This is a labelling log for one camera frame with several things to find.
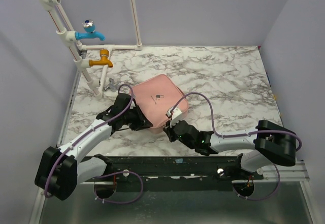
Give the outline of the white pvc pipe frame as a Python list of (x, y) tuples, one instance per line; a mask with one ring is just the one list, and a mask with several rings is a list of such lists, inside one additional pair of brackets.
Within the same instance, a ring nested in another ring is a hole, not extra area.
[(73, 61), (78, 71), (83, 75), (89, 89), (94, 93), (97, 99), (103, 96), (103, 87), (107, 75), (108, 66), (89, 66), (89, 60), (99, 60), (100, 50), (109, 51), (109, 60), (111, 52), (114, 50), (142, 50), (142, 41), (139, 30), (137, 9), (135, 0), (130, 0), (132, 17), (135, 25), (136, 44), (134, 45), (84, 45), (82, 40), (77, 41), (74, 30), (67, 14), (65, 13), (61, 0), (38, 0), (44, 10), (49, 14), (55, 25), (56, 33), (63, 44), (70, 51)]

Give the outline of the blue faucet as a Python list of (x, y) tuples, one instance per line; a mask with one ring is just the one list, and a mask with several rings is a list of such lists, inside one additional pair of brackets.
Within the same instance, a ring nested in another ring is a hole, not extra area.
[(75, 38), (77, 41), (82, 39), (96, 39), (98, 38), (100, 41), (105, 40), (105, 36), (95, 30), (95, 24), (91, 19), (87, 19), (83, 22), (83, 28), (85, 30), (84, 33), (76, 32)]

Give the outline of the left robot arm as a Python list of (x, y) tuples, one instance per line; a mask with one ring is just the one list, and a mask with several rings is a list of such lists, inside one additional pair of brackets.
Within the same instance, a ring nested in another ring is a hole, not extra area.
[(46, 198), (65, 200), (79, 183), (96, 178), (109, 180), (114, 171), (110, 159), (101, 154), (88, 160), (84, 158), (124, 125), (132, 131), (152, 127), (135, 99), (129, 94), (120, 93), (114, 104), (99, 113), (82, 134), (59, 148), (48, 147), (43, 152), (35, 185), (43, 189)]

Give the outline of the chrome faucet valve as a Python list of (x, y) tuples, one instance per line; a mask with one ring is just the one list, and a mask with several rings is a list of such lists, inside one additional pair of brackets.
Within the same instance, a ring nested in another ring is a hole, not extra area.
[(103, 87), (103, 90), (115, 92), (118, 90), (120, 83), (120, 81), (115, 81), (113, 78), (109, 78), (108, 84)]

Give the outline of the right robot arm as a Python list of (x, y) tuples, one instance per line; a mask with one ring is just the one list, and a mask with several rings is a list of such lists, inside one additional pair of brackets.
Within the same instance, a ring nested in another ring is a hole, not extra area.
[(249, 150), (238, 156), (234, 175), (245, 179), (257, 169), (270, 164), (292, 167), (296, 164), (296, 151), (302, 146), (296, 133), (267, 120), (256, 127), (218, 135), (212, 131), (199, 131), (181, 120), (163, 131), (170, 142), (178, 140), (195, 152), (209, 156), (230, 150)]

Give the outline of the orange faucet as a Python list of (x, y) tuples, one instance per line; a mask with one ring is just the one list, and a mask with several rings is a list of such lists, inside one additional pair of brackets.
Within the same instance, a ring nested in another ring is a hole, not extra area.
[(113, 67), (112, 62), (109, 60), (109, 51), (107, 49), (100, 50), (100, 59), (99, 60), (89, 60), (89, 66), (108, 66), (109, 68)]

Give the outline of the pink medicine kit case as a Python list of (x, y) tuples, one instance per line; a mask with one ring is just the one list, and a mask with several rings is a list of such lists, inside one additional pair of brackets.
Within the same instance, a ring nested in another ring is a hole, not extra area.
[(152, 77), (132, 87), (134, 99), (144, 116), (152, 123), (149, 131), (159, 134), (168, 121), (166, 113), (184, 96), (165, 74)]

